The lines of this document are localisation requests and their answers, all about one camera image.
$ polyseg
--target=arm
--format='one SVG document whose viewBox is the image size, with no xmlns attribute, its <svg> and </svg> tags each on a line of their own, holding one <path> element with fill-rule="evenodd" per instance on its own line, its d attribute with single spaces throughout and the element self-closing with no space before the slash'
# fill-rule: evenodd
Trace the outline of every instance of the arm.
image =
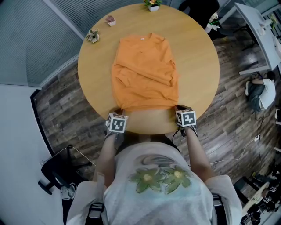
<svg viewBox="0 0 281 225">
<path fill-rule="evenodd" d="M 111 185 L 115 177 L 115 137 L 116 134 L 113 134 L 105 139 L 100 156 L 97 160 L 97 166 L 93 178 L 93 181 L 97 181 L 97 173 L 100 172 L 104 174 L 104 185 L 106 187 L 109 187 Z"/>
<path fill-rule="evenodd" d="M 263 80 L 260 80 L 260 79 L 253 79 L 253 80 L 252 80 L 252 83 L 253 83 L 253 84 L 263 84 Z"/>
<path fill-rule="evenodd" d="M 211 168 L 210 162 L 204 152 L 196 134 L 189 127 L 185 127 L 191 171 L 205 182 L 211 177 L 215 177 L 215 173 Z"/>
</svg>

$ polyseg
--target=white desk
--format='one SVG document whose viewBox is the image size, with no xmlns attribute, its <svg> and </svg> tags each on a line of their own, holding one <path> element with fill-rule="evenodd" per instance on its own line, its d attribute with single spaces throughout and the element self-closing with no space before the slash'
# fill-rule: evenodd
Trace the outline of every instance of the white desk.
<svg viewBox="0 0 281 225">
<path fill-rule="evenodd" d="M 251 28 L 253 34 L 255 35 L 259 46 L 264 54 L 264 57 L 266 59 L 267 65 L 253 68 L 253 69 L 248 69 L 244 71 L 240 71 L 240 75 L 244 75 L 247 73 L 253 73 L 257 71 L 263 71 L 263 70 L 274 70 L 275 67 L 279 64 L 281 59 L 277 55 L 275 51 L 275 46 L 274 46 L 274 41 L 273 41 L 273 33 L 271 29 L 266 28 L 266 33 L 263 36 L 260 36 L 259 34 L 259 29 L 260 29 L 260 24 L 263 23 L 264 19 L 261 15 L 261 13 L 252 7 L 242 5 L 239 3 L 235 3 L 235 5 L 230 9 L 225 16 L 223 16 L 220 19 L 220 24 L 226 21 L 227 18 L 229 18 L 235 11 L 238 11 L 241 16 L 245 19 L 249 27 Z"/>
</svg>

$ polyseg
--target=black strap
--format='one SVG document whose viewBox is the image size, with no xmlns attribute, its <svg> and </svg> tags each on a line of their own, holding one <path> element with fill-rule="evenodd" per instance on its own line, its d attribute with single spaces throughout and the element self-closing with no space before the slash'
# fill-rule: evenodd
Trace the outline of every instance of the black strap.
<svg viewBox="0 0 281 225">
<path fill-rule="evenodd" d="M 85 225 L 103 225 L 101 213 L 104 211 L 103 203 L 91 204 Z"/>
<path fill-rule="evenodd" d="M 216 210 L 217 224 L 218 225 L 227 225 L 227 217 L 225 214 L 223 202 L 221 197 L 217 194 L 213 194 L 214 198 L 214 207 Z"/>
</svg>

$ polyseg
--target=orange t-shirt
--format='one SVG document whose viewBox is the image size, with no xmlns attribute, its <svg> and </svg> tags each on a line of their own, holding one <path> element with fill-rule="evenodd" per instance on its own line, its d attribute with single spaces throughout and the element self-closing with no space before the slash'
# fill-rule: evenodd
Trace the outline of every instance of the orange t-shirt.
<svg viewBox="0 0 281 225">
<path fill-rule="evenodd" d="M 169 109 L 179 100 L 178 80 L 165 38 L 151 33 L 120 40 L 112 66 L 113 94 L 120 108 Z"/>
</svg>

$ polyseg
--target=wooden floor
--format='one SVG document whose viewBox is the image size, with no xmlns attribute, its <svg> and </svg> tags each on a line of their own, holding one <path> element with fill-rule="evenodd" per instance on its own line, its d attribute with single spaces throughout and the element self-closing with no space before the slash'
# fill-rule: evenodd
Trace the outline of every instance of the wooden floor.
<svg viewBox="0 0 281 225">
<path fill-rule="evenodd" d="M 238 32 L 235 37 L 214 41 L 220 61 L 220 84 L 216 96 L 207 111 L 198 119 L 198 137 L 210 162 L 239 158 L 244 147 L 257 135 L 260 124 L 252 110 L 247 107 L 244 95 L 245 83 L 249 76 L 239 76 L 238 72 L 264 58 L 259 46 L 241 51 L 251 44 L 247 33 Z M 276 71 L 276 104 L 279 103 L 281 82 Z M 102 119 L 85 99 L 79 85 L 77 65 L 55 77 L 40 91 L 36 107 L 47 139 L 54 152 L 72 144 L 93 162 L 98 158 L 104 139 Z M 233 183 L 242 176 L 250 176 L 253 171 L 267 170 L 274 158 L 277 142 L 275 126 L 275 104 L 257 117 L 267 116 L 262 125 L 260 156 L 259 142 L 248 145 L 244 156 L 236 161 L 212 164 L 217 174 L 227 174 Z M 180 134 L 175 136 L 175 144 L 188 161 L 187 143 Z M 86 160 L 77 152 L 72 152 L 73 163 Z M 94 166 L 80 170 L 85 177 L 93 175 Z"/>
</svg>

